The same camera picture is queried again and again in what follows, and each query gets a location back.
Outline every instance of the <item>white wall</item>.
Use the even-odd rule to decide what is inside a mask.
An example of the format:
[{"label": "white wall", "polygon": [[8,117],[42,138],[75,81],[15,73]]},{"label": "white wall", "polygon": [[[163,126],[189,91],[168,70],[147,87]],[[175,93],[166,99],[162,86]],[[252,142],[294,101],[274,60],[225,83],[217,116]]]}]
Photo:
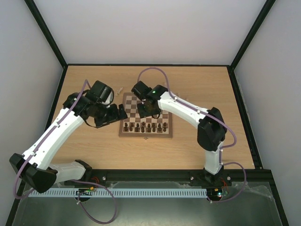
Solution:
[{"label": "white wall", "polygon": [[22,0],[0,7],[0,225],[13,203],[9,164],[43,133],[62,68]]},{"label": "white wall", "polygon": [[231,64],[265,0],[35,0],[68,63]]},{"label": "white wall", "polygon": [[265,168],[301,222],[301,1],[278,0],[236,69]]}]

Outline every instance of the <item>wooden tabletop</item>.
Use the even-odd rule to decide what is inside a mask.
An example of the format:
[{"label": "wooden tabletop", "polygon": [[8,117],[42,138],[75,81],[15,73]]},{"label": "wooden tabletop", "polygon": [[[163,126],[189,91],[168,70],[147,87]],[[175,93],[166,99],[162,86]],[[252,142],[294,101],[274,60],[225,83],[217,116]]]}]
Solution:
[{"label": "wooden tabletop", "polygon": [[[112,87],[115,93],[123,87],[114,103],[121,104],[124,92],[130,92],[144,66],[69,66],[56,106],[58,115],[66,98],[80,91],[85,79],[91,85],[99,80]],[[236,161],[246,169],[254,169],[246,135],[238,112],[226,67],[160,67],[169,78],[170,88],[181,98],[211,109],[218,108],[227,125],[237,135],[236,146],[224,149],[224,163]],[[156,70],[148,70],[141,80],[150,87],[165,82]],[[197,130],[183,119],[173,115],[173,138],[125,138],[118,136],[119,122],[100,129],[82,124],[63,144],[53,163],[67,163],[81,159],[93,169],[179,170],[202,169],[205,152],[197,143]],[[233,142],[227,132],[225,144]],[[230,165],[226,169],[238,169]]]}]

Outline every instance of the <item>wooden chessboard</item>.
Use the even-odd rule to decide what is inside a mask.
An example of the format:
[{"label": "wooden chessboard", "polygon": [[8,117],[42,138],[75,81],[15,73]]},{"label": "wooden chessboard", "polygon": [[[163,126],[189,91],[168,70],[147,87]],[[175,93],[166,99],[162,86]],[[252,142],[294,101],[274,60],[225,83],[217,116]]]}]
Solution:
[{"label": "wooden chessboard", "polygon": [[137,110],[137,104],[139,103],[141,103],[141,101],[134,94],[124,93],[123,105],[128,118],[120,121],[119,136],[172,138],[172,114],[167,111],[162,111],[158,119],[154,119],[151,116],[141,119]]}]

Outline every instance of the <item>black frame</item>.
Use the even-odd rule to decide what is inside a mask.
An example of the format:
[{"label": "black frame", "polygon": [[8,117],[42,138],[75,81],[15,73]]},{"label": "black frame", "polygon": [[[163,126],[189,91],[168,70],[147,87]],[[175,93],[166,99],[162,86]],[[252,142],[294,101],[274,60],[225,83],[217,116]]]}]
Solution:
[{"label": "black frame", "polygon": [[[43,32],[45,38],[47,39],[48,43],[50,44],[54,54],[56,55],[58,61],[60,62],[63,73],[55,94],[55,98],[50,110],[50,114],[48,117],[48,121],[46,124],[45,130],[50,126],[51,121],[54,116],[56,104],[58,98],[61,93],[61,89],[63,86],[63,82],[66,76],[66,72],[68,66],[73,65],[95,65],[95,66],[225,66],[228,69],[228,74],[230,77],[230,81],[232,84],[233,92],[235,95],[235,99],[238,105],[238,110],[241,116],[241,120],[244,126],[244,130],[246,133],[246,138],[250,147],[250,152],[252,155],[252,159],[254,162],[255,169],[247,169],[247,180],[253,182],[269,182],[270,188],[272,190],[273,197],[276,201],[276,206],[280,215],[281,222],[284,226],[288,225],[288,221],[276,188],[276,184],[272,175],[271,170],[263,169],[262,162],[260,159],[260,155],[256,146],[256,142],[254,139],[254,135],[250,126],[249,118],[246,112],[245,104],[243,102],[241,92],[239,90],[238,82],[234,73],[234,69],[238,65],[240,59],[242,58],[243,54],[247,50],[248,46],[250,45],[252,39],[254,38],[255,34],[259,30],[261,24],[263,23],[265,17],[267,16],[268,12],[271,10],[273,4],[276,0],[266,0],[264,6],[262,7],[259,15],[257,16],[251,30],[249,31],[248,35],[246,36],[242,46],[240,47],[237,55],[235,56],[231,65],[155,65],[155,64],[67,64],[61,51],[59,50],[52,34],[50,33],[42,15],[40,14],[36,4],[33,0],[24,0],[26,5],[28,6],[29,10],[31,11],[33,17],[35,18],[36,22],[38,23],[41,31]],[[106,181],[175,181],[175,182],[192,182],[191,176],[194,173],[198,172],[199,170],[105,170],[105,169],[94,169],[93,174],[97,175],[99,178],[102,176],[106,176]],[[226,174],[231,177],[232,181],[243,181],[244,175],[243,171],[240,169],[226,169],[224,170]],[[21,185],[18,189],[18,194],[22,194],[24,191],[25,183],[21,182]],[[15,199],[13,206],[11,208],[8,220],[6,222],[7,226],[13,224],[16,211],[18,208],[20,200]]]}]

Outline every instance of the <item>gray floor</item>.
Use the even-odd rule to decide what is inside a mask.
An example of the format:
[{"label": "gray floor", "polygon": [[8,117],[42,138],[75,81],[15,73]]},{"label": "gray floor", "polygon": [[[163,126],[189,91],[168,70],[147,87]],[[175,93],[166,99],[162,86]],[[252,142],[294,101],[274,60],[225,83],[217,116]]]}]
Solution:
[{"label": "gray floor", "polygon": [[[118,217],[111,226],[278,226],[275,202],[265,186],[249,183],[233,201],[210,204],[205,199],[119,198]],[[237,192],[232,188],[230,193]],[[113,213],[110,198],[92,198],[88,212],[101,221]],[[22,200],[14,226],[95,226],[73,198],[27,198]]]}]

